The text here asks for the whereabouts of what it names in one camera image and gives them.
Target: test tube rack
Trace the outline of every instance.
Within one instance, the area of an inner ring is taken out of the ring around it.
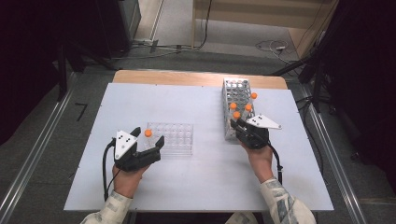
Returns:
[[[154,142],[163,135],[165,144],[161,155],[192,155],[192,124],[149,122],[148,129],[152,130]]]
[[[251,95],[250,83],[246,78],[224,78],[222,86],[222,101],[224,110],[224,130],[225,139],[233,140],[235,137],[235,130],[230,124],[230,103],[236,103],[235,111],[242,113],[245,110],[245,105],[249,102]],[[254,117],[254,105],[251,105],[251,112],[248,118]]]

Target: human hand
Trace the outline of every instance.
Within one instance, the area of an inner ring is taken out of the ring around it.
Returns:
[[[251,168],[254,174],[259,179],[260,183],[274,177],[272,172],[272,158],[273,151],[269,146],[260,149],[250,149],[241,142],[241,146],[245,149],[248,155]]]
[[[134,192],[137,190],[137,186],[142,179],[142,175],[148,168],[149,165],[135,172],[125,172],[114,165],[113,176],[117,175],[114,178],[114,191],[127,198],[133,198]]]

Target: orange cap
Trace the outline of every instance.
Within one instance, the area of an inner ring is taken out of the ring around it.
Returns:
[[[152,136],[152,131],[151,131],[151,129],[146,129],[146,130],[145,130],[145,136],[146,136],[146,137],[151,137],[151,136]]]
[[[256,99],[257,93],[256,92],[251,93],[250,98],[252,98],[253,100]]]
[[[239,113],[238,111],[233,112],[233,118],[234,118],[234,119],[239,119],[239,118],[241,118],[241,113]]]
[[[230,109],[236,109],[236,103],[230,103]]]
[[[251,110],[251,105],[250,104],[245,105],[245,110],[250,111]]]

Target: desk leg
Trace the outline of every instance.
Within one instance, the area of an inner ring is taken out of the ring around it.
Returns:
[[[191,24],[191,48],[194,49],[195,42],[195,0],[192,0],[192,24]]]

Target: forearm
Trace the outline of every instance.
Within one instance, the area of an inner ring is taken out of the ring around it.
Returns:
[[[306,205],[292,197],[277,179],[263,182],[261,191],[275,223],[316,223]]]
[[[108,197],[104,208],[98,212],[85,217],[81,224],[91,223],[122,223],[128,213],[132,199],[124,197],[115,191],[112,191]]]

